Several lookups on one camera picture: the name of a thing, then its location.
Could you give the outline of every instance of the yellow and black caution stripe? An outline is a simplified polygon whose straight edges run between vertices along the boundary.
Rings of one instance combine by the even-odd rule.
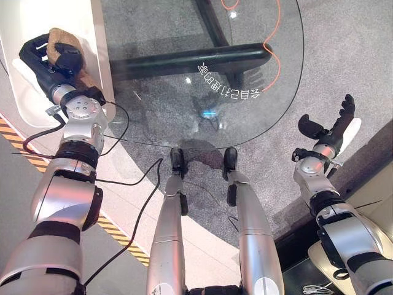
[[[10,125],[2,118],[0,117],[0,133],[2,136],[4,136],[10,144],[14,146],[15,149],[17,149],[23,156],[25,156],[26,159],[29,160],[30,163],[32,163],[40,172],[45,172],[48,163],[35,155],[31,155],[27,153],[23,149],[23,138],[21,138],[18,133],[15,132],[14,129],[10,127]]]
[[[100,215],[97,223],[101,226],[108,234],[112,236],[117,242],[123,246],[127,245],[130,238],[127,237],[117,226],[113,225],[109,219],[104,215]],[[130,252],[137,260],[139,260],[144,266],[149,266],[149,257],[143,252],[135,243],[132,243],[128,247]]]
[[[23,156],[29,160],[40,172],[45,172],[48,162],[40,157],[27,153],[23,149],[24,139],[14,130],[1,116],[0,116],[0,133],[4,136]],[[114,225],[107,217],[100,214],[98,218],[98,225],[101,226],[112,238],[117,240],[119,244],[125,246],[130,241],[116,225]],[[149,256],[143,252],[135,243],[128,247],[130,252],[138,261],[144,266],[149,266]]]

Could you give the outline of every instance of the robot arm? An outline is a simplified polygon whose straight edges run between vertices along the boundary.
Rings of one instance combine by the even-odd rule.
[[[80,232],[97,221],[103,199],[94,182],[107,127],[101,107],[105,100],[96,87],[76,89],[73,78],[83,58],[75,47],[63,50],[61,66],[42,59],[48,38],[46,34],[27,42],[20,57],[68,122],[34,193],[31,214],[36,226],[12,253],[0,277],[0,294],[85,294]]]
[[[319,141],[312,151],[294,151],[294,179],[320,227],[317,234],[330,263],[348,270],[357,294],[392,294],[393,261],[383,256],[380,229],[346,203],[326,176],[346,141],[346,130],[357,123],[353,98],[347,95],[342,105],[331,130],[308,120],[308,115],[300,119],[301,133]]]

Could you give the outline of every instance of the orange cable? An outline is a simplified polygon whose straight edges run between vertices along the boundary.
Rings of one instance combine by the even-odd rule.
[[[281,73],[281,62],[280,62],[280,59],[277,57],[277,55],[276,55],[274,52],[272,52],[271,50],[269,50],[269,49],[266,47],[266,43],[274,36],[274,34],[276,34],[276,31],[277,31],[278,26],[279,26],[279,23],[280,23],[280,18],[281,18],[280,0],[277,0],[277,7],[278,7],[278,17],[277,17],[276,26],[275,26],[273,32],[271,32],[271,34],[266,38],[266,40],[264,40],[264,42],[263,42],[263,48],[264,48],[267,52],[269,52],[269,53],[274,57],[274,59],[277,61],[278,70],[277,70],[277,75],[276,75],[276,77],[274,78],[274,80],[273,80],[267,87],[265,87],[264,89],[261,90],[261,91],[263,91],[263,92],[266,91],[266,90],[268,90],[270,87],[273,86],[274,83],[276,83],[276,81],[277,81],[277,79],[278,79],[278,77],[280,76],[280,73]]]
[[[221,3],[222,3],[222,5],[223,5],[223,7],[224,7],[225,9],[227,9],[227,10],[235,9],[235,8],[239,5],[239,2],[240,2],[240,0],[236,0],[235,5],[232,5],[231,7],[228,7],[228,6],[225,5],[224,0],[221,0]]]

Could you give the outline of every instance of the glass table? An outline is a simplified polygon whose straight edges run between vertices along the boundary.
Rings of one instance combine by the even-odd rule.
[[[261,135],[285,114],[303,66],[297,2],[234,4],[138,0],[114,9],[113,0],[103,1],[115,100],[131,119],[126,140],[225,148]],[[115,136],[125,122],[118,109]]]

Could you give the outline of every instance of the brown glove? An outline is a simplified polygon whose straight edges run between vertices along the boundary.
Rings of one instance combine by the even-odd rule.
[[[84,55],[84,52],[82,50],[82,46],[80,45],[78,39],[70,34],[69,32],[63,31],[62,29],[58,28],[52,28],[49,31],[49,40],[47,44],[47,55],[48,55],[48,61],[51,64],[55,64],[57,62],[57,59],[60,57],[61,53],[59,53],[56,48],[55,44],[56,43],[63,43],[63,44],[68,44],[71,46],[74,46],[76,49],[78,49],[82,56]],[[84,88],[90,88],[90,87],[97,87],[98,89],[101,90],[101,87],[99,86],[98,83],[96,83],[93,78],[86,72],[86,65],[85,65],[85,58],[83,57],[83,66],[82,69],[79,71],[78,75],[75,77],[75,83],[76,87],[78,89],[84,89]]]

